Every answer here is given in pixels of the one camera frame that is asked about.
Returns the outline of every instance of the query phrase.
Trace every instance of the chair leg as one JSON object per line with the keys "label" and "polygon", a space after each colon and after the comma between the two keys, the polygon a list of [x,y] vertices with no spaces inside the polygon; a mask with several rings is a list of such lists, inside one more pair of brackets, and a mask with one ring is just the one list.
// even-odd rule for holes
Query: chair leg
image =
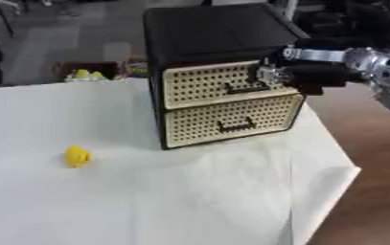
{"label": "chair leg", "polygon": [[29,4],[28,4],[27,0],[22,0],[22,5],[23,5],[23,10],[25,12],[29,12],[30,11]]}
{"label": "chair leg", "polygon": [[2,21],[4,22],[5,27],[7,28],[7,31],[10,34],[10,37],[13,37],[14,36],[14,31],[12,30],[12,27],[10,25],[9,20],[7,19],[6,15],[2,11],[1,5],[0,5],[0,15],[1,15]]}

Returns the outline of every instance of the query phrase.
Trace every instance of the floor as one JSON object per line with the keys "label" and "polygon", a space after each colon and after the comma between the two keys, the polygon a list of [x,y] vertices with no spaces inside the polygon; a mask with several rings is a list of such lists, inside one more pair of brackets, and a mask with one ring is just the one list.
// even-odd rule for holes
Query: floor
{"label": "floor", "polygon": [[15,31],[9,38],[0,19],[4,83],[53,82],[57,62],[122,61],[131,54],[144,54],[143,1],[74,4],[70,9],[76,17],[59,14],[62,5],[30,6],[30,12],[19,16],[4,7]]}

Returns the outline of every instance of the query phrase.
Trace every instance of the drawer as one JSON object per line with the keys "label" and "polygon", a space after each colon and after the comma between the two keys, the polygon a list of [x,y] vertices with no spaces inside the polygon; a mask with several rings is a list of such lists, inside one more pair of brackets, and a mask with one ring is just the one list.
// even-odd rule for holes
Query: drawer
{"label": "drawer", "polygon": [[258,61],[171,68],[163,73],[163,98],[167,109],[294,93],[294,88],[274,81],[248,83],[248,67]]}
{"label": "drawer", "polygon": [[170,111],[165,115],[167,147],[287,130],[304,99],[295,93]]}

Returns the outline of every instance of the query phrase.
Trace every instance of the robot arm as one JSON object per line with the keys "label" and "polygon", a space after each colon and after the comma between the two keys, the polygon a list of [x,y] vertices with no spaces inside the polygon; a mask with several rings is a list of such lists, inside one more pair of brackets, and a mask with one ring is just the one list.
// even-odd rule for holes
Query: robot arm
{"label": "robot arm", "polygon": [[323,87],[345,86],[347,81],[365,83],[390,109],[390,49],[316,49],[296,44],[262,60],[252,76],[278,80],[306,95],[322,95]]}

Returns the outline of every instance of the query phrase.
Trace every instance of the yellow toy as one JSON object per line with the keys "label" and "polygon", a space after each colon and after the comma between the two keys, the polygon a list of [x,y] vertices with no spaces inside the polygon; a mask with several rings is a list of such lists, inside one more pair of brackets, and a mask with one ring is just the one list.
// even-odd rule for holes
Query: yellow toy
{"label": "yellow toy", "polygon": [[78,145],[69,146],[65,152],[68,167],[84,167],[91,160],[90,152]]}

